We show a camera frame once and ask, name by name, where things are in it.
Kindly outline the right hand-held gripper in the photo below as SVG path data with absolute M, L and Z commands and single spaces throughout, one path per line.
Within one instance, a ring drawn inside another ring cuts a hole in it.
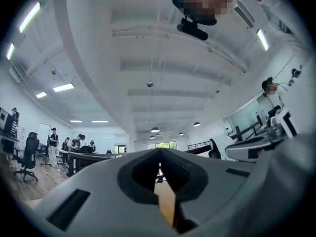
M 273 143 L 296 137 L 298 130 L 286 107 L 277 110 L 273 117 L 267 119 L 267 135 L 229 145 L 225 153 L 228 158 L 237 161 L 257 161 L 262 152 L 273 147 Z

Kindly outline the large window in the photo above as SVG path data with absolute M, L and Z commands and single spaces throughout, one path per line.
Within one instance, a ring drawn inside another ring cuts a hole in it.
M 171 142 L 164 142 L 164 143 L 154 143 L 154 144 L 148 144 L 147 145 L 148 150 L 155 149 L 155 148 L 167 148 L 167 149 L 177 149 L 177 143 L 176 141 Z

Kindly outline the white garment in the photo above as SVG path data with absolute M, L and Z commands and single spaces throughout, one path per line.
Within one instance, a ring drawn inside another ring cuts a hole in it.
M 211 139 L 213 139 L 218 146 L 218 149 L 219 149 L 219 151 L 221 153 L 221 157 L 222 157 L 221 160 L 235 161 L 234 159 L 229 158 L 227 156 L 227 154 L 225 153 L 226 147 L 234 144 L 233 139 L 229 135 L 219 135 L 219 136 L 213 137 Z

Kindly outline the whiteboard on stand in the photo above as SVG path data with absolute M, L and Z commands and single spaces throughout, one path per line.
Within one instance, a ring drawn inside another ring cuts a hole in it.
M 44 124 L 44 123 L 39 124 L 37 138 L 39 142 L 43 144 L 44 146 L 47 145 L 50 130 L 51 130 L 51 125 Z

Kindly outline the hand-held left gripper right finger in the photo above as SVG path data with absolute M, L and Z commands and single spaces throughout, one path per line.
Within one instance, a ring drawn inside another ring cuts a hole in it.
M 163 175 L 175 194 L 173 228 L 185 233 L 215 215 L 244 184 L 251 163 L 161 149 Z

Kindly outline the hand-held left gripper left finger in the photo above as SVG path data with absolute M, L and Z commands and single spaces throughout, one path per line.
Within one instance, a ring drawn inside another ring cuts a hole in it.
M 178 237 L 154 193 L 159 164 L 148 151 L 102 160 L 53 189 L 35 208 L 47 237 Z

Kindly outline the black curved railing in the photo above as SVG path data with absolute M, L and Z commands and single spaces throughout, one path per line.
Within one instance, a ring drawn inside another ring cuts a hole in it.
M 265 126 L 264 128 L 255 128 L 255 126 L 258 125 L 258 123 L 250 126 L 249 128 L 239 132 L 238 134 L 234 134 L 232 136 L 230 136 L 233 141 L 234 144 L 241 142 L 242 141 L 242 135 L 245 134 L 246 132 L 250 131 L 250 130 L 254 130 L 253 135 L 254 137 L 259 137 L 259 136 L 263 136 L 266 134 L 267 132 L 267 127 Z M 187 150 L 186 152 L 189 154 L 194 154 L 194 155 L 199 155 L 202 157 L 207 157 L 209 158 L 208 152 L 211 150 L 211 146 L 210 146 L 210 140 L 203 142 L 203 143 L 199 143 L 199 144 L 193 144 L 189 146 L 190 149 Z M 121 156 L 125 156 L 127 155 L 126 153 L 117 153 L 117 154 L 93 154 L 93 153 L 75 153 L 75 152 L 68 152 L 69 155 L 69 160 L 68 160 L 68 177 L 71 177 L 72 175 L 74 175 L 76 172 L 78 172 L 80 169 L 91 165 L 95 162 L 98 161 L 103 161 L 103 160 L 108 160 L 111 158 L 118 158 Z

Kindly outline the black computer monitor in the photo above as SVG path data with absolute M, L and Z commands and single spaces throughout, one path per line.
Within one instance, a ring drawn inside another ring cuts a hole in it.
M 3 108 L 0 108 L 0 131 L 4 134 L 10 134 L 13 124 L 13 117 Z

